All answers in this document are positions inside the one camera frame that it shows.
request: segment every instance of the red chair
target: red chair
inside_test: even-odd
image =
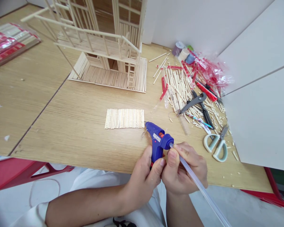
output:
[[[48,172],[34,175],[43,166],[48,169]],[[62,170],[56,170],[47,162],[26,159],[9,158],[0,160],[0,190],[50,177],[59,173],[70,172],[73,169],[73,166],[66,166]]]

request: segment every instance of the green-handled scissors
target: green-handled scissors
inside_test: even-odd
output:
[[[219,162],[225,162],[226,159],[227,159],[227,145],[226,145],[226,142],[224,140],[224,136],[226,134],[228,130],[228,125],[225,125],[222,129],[222,132],[220,135],[217,135],[217,134],[209,134],[209,135],[206,135],[205,138],[204,138],[204,146],[206,148],[206,150],[208,152],[212,152],[213,148],[216,146],[216,144],[218,143],[218,141],[221,139],[221,142],[219,143],[215,153],[213,154],[213,157],[214,159],[216,159],[217,161]],[[211,142],[210,145],[208,145],[208,137],[210,136],[214,136],[214,140]],[[222,151],[222,148],[223,148],[223,157],[220,159],[219,158],[219,154],[220,152]]]

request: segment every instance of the light wood tabletop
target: light wood tabletop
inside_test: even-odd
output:
[[[152,59],[165,51],[160,46],[143,45],[142,57]],[[217,162],[203,146],[206,135],[203,129],[193,127],[191,135],[185,136],[178,119],[169,121],[169,113],[175,117],[171,107],[166,109],[161,103],[154,110],[162,86],[161,81],[153,85],[152,76],[161,61],[157,59],[148,64],[146,94],[65,81],[12,156],[131,173],[151,140],[147,134],[141,137],[145,131],[142,128],[104,129],[106,112],[110,108],[144,109],[146,121],[163,128],[176,143],[187,141],[206,157],[210,184],[271,192],[263,167],[236,161],[231,149],[226,162]],[[225,139],[232,146],[231,135]]]
[[[0,19],[5,23],[21,24],[20,19],[40,10],[27,5]],[[46,30],[38,21],[33,25]],[[7,156],[41,113],[71,67],[52,41],[40,35],[42,42],[0,67],[0,155]],[[79,52],[63,50],[72,63]]]
[[[36,10],[26,6],[0,19],[0,24],[17,22]],[[38,22],[34,25],[42,29]],[[236,161],[231,153],[235,147],[229,149],[226,162],[217,162],[203,147],[203,129],[193,127],[185,136],[178,119],[169,121],[169,113],[175,117],[170,106],[161,103],[154,110],[162,87],[159,80],[152,84],[152,76],[162,58],[148,64],[143,94],[65,81],[71,67],[50,40],[41,38],[41,44],[0,67],[0,155],[12,152],[12,157],[131,173],[151,140],[147,134],[141,137],[145,129],[104,129],[106,112],[144,109],[146,121],[163,128],[176,143],[187,141],[206,158],[209,184],[272,192],[264,168]],[[73,64],[80,54],[63,51]],[[165,52],[161,46],[143,45],[142,57],[149,60]],[[225,140],[232,146],[231,135]]]

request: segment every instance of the popsicle stick house model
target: popsicle stick house model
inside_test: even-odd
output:
[[[21,21],[39,20],[72,66],[68,79],[146,92],[146,58],[141,58],[147,0],[45,0],[46,8]],[[81,51],[73,66],[62,48]]]

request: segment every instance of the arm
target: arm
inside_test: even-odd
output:
[[[139,209],[150,200],[153,190],[161,182],[165,165],[163,158],[158,159],[150,171],[151,153],[151,146],[148,146],[125,185],[80,189],[49,202],[46,225],[84,226]]]
[[[84,226],[102,219],[130,213],[124,185],[80,189],[52,200],[46,211],[47,226]]]
[[[167,226],[203,226],[189,195],[166,191]]]
[[[186,142],[174,144],[174,149],[168,151],[167,165],[162,173],[162,181],[166,187],[167,226],[203,226],[189,197],[198,187],[180,165],[179,155],[190,165],[204,187],[208,187],[205,159]]]

